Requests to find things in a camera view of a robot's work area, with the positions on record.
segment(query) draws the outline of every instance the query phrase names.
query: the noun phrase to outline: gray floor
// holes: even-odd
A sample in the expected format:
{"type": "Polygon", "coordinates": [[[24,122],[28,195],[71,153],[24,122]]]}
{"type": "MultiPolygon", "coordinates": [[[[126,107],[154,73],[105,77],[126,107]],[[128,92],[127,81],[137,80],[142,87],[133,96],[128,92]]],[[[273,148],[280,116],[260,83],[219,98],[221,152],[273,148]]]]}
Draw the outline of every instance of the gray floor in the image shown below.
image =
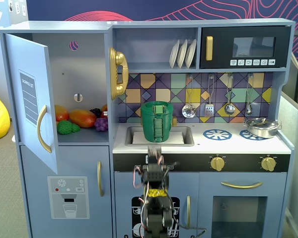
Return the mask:
{"type": "MultiPolygon", "coordinates": [[[[28,237],[13,135],[11,126],[0,139],[0,238],[28,237]]],[[[287,223],[283,238],[295,238],[287,223]]]]}

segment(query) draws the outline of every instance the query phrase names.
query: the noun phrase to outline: blue burner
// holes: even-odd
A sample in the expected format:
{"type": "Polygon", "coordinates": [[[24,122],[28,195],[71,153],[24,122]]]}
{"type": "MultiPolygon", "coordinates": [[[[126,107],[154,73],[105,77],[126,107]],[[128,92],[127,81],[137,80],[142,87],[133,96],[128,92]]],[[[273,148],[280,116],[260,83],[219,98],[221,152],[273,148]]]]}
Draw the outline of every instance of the blue burner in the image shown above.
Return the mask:
{"type": "Polygon", "coordinates": [[[259,137],[257,135],[253,135],[248,130],[242,130],[239,135],[247,140],[266,140],[267,138],[259,137]]]}
{"type": "Polygon", "coordinates": [[[219,129],[206,130],[203,135],[211,140],[228,140],[232,137],[228,131],[219,129]]]}

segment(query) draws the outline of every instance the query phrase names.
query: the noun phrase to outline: oven door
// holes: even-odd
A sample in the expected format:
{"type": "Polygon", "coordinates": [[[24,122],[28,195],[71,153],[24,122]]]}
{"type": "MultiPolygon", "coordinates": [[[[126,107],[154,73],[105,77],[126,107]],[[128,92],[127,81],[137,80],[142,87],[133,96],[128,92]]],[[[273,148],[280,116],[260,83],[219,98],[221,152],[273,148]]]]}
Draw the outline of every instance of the oven door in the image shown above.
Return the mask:
{"type": "Polygon", "coordinates": [[[203,28],[200,68],[286,67],[290,26],[203,28]]]}
{"type": "Polygon", "coordinates": [[[203,238],[278,237],[287,173],[200,173],[203,238]]]}

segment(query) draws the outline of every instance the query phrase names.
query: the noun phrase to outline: yellow label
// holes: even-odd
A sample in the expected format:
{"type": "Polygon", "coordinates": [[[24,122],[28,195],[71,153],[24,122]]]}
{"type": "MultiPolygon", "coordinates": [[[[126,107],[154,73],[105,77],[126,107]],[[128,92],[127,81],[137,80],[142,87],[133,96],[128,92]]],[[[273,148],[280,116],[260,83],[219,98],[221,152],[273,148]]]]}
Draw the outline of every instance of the yellow label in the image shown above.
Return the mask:
{"type": "Polygon", "coordinates": [[[164,190],[162,189],[149,189],[148,191],[148,197],[166,197],[167,194],[164,190]]]}

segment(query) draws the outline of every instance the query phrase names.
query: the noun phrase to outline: colorful tile backsplash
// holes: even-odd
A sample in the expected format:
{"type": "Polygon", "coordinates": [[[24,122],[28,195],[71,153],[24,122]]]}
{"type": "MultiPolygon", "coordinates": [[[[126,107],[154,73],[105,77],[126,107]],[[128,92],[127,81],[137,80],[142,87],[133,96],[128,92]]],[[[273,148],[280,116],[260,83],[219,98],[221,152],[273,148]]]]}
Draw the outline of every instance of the colorful tile backsplash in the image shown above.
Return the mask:
{"type": "MultiPolygon", "coordinates": [[[[231,102],[236,110],[233,115],[224,111],[227,103],[227,84],[231,87],[227,73],[214,73],[214,92],[212,104],[215,106],[214,117],[204,117],[205,105],[209,102],[208,73],[191,74],[193,80],[187,79],[187,74],[180,73],[140,73],[130,74],[126,92],[119,96],[119,122],[140,122],[141,104],[151,101],[165,101],[173,104],[173,115],[179,123],[182,122],[243,122],[246,107],[247,73],[234,73],[231,102]],[[189,102],[197,108],[193,118],[185,118],[182,108],[189,102]]],[[[273,73],[254,73],[254,81],[249,80],[248,90],[253,112],[247,118],[267,117],[272,91],[273,73]]]]}

